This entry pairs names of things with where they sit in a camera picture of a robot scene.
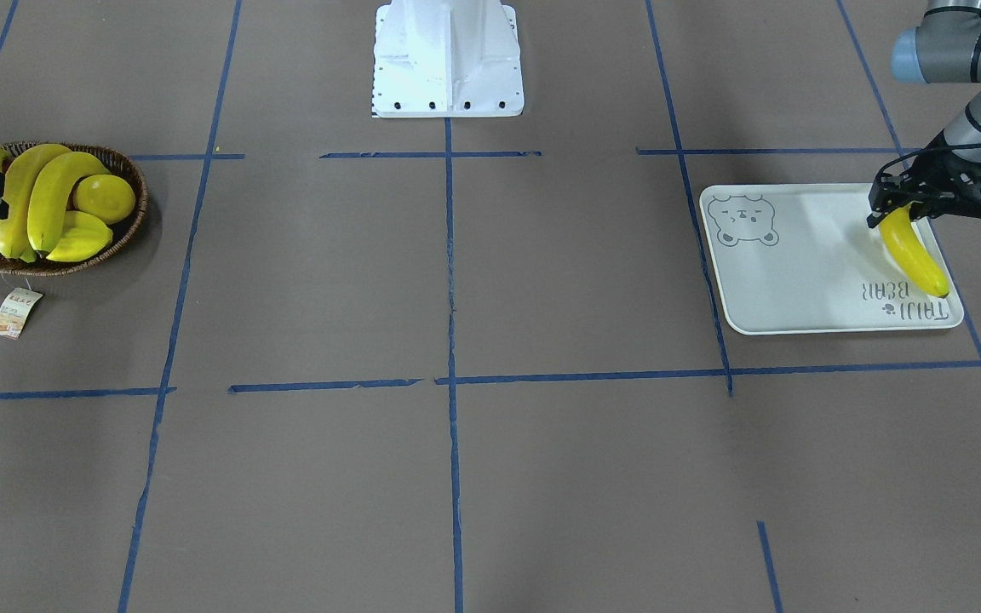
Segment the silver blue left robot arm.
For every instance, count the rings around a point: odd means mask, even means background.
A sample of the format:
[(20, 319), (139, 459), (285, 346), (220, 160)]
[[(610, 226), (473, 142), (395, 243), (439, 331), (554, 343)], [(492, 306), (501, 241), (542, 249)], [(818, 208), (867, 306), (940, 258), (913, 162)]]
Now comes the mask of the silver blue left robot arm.
[[(921, 23), (892, 50), (892, 74), (907, 83), (981, 84), (981, 1), (931, 1)], [(981, 220), (981, 90), (899, 175), (882, 167), (869, 190), (867, 225), (908, 207), (913, 221), (956, 215)]]

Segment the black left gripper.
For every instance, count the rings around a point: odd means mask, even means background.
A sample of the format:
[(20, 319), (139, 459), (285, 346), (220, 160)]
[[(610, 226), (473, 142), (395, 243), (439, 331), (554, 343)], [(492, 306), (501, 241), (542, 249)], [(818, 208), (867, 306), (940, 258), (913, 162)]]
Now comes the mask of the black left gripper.
[(867, 226), (909, 207), (912, 221), (943, 215), (981, 220), (981, 142), (950, 145), (943, 135), (884, 163), (869, 187)]

